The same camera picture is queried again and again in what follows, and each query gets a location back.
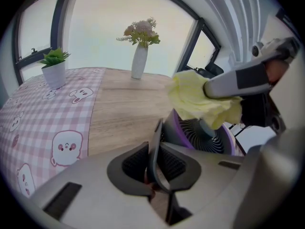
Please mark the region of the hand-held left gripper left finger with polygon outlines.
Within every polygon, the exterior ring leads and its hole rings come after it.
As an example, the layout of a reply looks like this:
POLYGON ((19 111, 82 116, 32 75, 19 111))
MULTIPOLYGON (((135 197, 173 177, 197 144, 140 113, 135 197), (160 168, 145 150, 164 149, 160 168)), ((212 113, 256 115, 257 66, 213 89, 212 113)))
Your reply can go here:
POLYGON ((148 143, 83 158, 39 187, 31 201, 65 228, 164 229, 144 182, 148 143))

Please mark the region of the person's right hand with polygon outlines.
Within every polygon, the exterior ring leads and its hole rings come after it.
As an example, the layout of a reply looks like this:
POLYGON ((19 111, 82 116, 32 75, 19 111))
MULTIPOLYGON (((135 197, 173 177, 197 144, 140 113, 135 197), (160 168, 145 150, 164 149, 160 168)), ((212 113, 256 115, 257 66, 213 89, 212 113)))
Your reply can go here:
POLYGON ((268 76, 269 83, 275 85, 285 74, 289 64, 281 60, 268 61, 265 64, 266 74, 268 76))

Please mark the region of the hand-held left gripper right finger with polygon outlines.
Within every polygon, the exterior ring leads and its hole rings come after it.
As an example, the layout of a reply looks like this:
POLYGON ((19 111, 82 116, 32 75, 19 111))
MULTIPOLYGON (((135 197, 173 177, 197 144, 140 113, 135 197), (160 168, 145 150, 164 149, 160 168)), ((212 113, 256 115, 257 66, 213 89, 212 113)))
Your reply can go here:
POLYGON ((259 146, 230 156, 160 143, 159 164, 171 178, 166 222, 172 229, 234 229, 259 154, 259 146))

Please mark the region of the person's left hand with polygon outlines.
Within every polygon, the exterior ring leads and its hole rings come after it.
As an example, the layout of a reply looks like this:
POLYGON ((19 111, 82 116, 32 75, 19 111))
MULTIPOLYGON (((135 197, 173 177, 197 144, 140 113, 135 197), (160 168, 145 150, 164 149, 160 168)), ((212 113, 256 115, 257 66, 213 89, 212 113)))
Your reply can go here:
POLYGON ((152 182, 147 173, 144 175, 144 183, 151 189, 151 191, 155 194, 155 192, 161 192, 160 186, 156 182, 152 182))

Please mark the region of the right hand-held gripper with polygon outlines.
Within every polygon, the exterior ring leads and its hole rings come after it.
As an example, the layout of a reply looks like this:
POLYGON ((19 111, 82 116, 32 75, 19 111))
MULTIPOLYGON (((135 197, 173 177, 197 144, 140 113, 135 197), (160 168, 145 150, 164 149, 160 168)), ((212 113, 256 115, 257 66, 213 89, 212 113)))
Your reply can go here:
POLYGON ((243 96, 241 122, 246 126, 268 126, 279 134, 286 126, 270 92, 284 74, 276 76, 266 65, 274 61, 290 65, 299 49, 295 37, 257 42, 252 47, 251 62, 208 80, 203 85, 204 94, 212 99, 243 96))

